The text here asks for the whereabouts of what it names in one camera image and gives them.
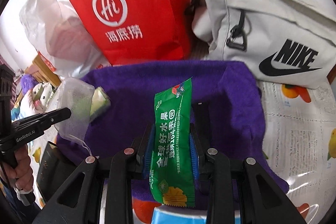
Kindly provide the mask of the left hand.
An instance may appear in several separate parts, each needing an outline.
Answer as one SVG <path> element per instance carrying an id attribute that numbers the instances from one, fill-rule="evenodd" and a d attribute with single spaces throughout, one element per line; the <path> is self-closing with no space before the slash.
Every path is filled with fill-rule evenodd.
<path id="1" fill-rule="evenodd" d="M 18 166 L 14 169 L 7 163 L 3 163 L 1 179 L 6 181 L 7 177 L 12 187 L 29 192 L 33 189 L 34 177 L 27 145 L 15 151 L 15 158 Z"/>

